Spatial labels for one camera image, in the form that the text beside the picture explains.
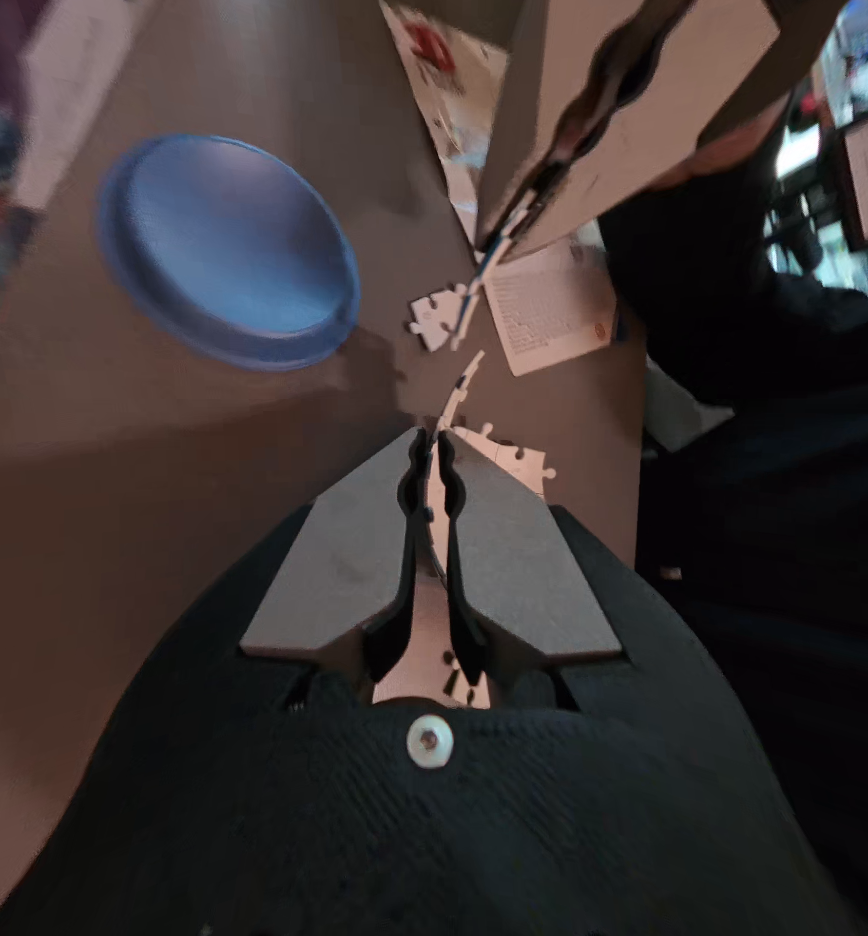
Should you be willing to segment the assembled curved puzzle section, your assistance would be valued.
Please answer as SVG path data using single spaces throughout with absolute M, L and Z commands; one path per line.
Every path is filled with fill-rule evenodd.
M 469 385 L 479 369 L 484 351 L 480 350 L 463 369 L 454 383 L 440 415 L 437 418 L 429 444 L 430 455 L 424 480 L 424 515 L 427 521 L 427 539 L 432 563 L 441 582 L 447 583 L 449 518 L 446 488 L 440 476 L 439 438 L 445 430 L 452 430 L 475 451 L 495 462 L 500 469 L 515 477 L 537 497 L 544 500 L 544 483 L 557 476 L 557 471 L 545 465 L 546 454 L 531 448 L 501 443 L 492 438 L 493 424 L 486 423 L 480 430 L 454 426 L 454 417 L 466 399 Z

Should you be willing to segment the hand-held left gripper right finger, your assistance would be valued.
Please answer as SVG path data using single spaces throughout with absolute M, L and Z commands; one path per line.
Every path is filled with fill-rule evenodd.
M 451 644 L 467 679 L 511 686 L 529 671 L 620 656 L 545 501 L 452 430 L 440 433 L 439 468 Z

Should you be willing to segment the blue round ball stand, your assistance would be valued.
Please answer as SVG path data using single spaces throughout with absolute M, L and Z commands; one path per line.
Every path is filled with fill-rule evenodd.
M 292 167 L 240 140 L 138 143 L 103 178 L 95 231 L 139 311 L 204 357 L 309 368 L 357 324 L 358 265 L 337 218 Z

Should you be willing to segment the single white puzzle piece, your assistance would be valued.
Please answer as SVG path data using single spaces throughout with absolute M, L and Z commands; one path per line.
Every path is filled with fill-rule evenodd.
M 503 228 L 501 228 L 492 246 L 485 253 L 470 284 L 465 288 L 456 325 L 451 333 L 451 351 L 458 350 L 460 345 L 462 345 L 484 285 L 491 277 L 500 261 L 504 259 L 506 253 L 510 250 L 514 240 L 514 232 L 516 228 L 520 226 L 521 217 L 525 213 L 526 209 L 517 209 L 513 215 L 510 216 Z

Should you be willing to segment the joined white puzzle pieces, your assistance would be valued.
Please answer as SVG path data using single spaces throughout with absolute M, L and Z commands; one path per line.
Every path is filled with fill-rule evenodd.
M 459 322 L 465 294 L 466 287 L 458 284 L 408 304 L 409 321 L 405 327 L 426 352 L 435 353 L 449 344 Z

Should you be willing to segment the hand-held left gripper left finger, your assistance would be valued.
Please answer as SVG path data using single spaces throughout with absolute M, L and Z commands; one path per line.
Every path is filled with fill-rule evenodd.
M 427 434 L 409 429 L 313 502 L 240 640 L 250 657 L 379 684 L 411 636 Z

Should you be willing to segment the white folded leaflet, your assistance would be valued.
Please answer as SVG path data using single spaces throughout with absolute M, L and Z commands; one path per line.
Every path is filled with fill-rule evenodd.
M 469 243 L 478 187 L 509 54 L 402 4 L 380 3 L 409 86 L 440 159 L 448 198 Z M 511 373 L 520 377 L 610 344 L 616 298 L 595 223 L 516 261 L 484 282 Z

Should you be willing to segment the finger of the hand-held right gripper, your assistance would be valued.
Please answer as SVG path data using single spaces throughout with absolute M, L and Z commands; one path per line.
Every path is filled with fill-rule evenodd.
M 598 49 L 580 96 L 515 206 L 510 254 L 531 254 L 689 158 L 779 37 L 766 2 L 641 2 Z
M 486 247 L 588 83 L 598 49 L 640 1 L 534 1 L 521 8 L 478 184 L 476 245 Z

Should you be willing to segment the person's right forearm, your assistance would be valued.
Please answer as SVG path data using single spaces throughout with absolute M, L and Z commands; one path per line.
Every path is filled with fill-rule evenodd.
M 698 401 L 736 411 L 868 388 L 868 297 L 769 263 L 779 148 L 771 136 L 729 169 L 638 193 L 598 220 L 649 356 Z

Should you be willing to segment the person's right hand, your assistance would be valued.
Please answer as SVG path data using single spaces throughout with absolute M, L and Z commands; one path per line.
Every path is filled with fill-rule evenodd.
M 741 165 L 775 132 L 790 100 L 791 94 L 779 97 L 749 122 L 697 149 L 692 156 L 653 180 L 647 191 L 673 189 L 687 181 L 720 174 Z

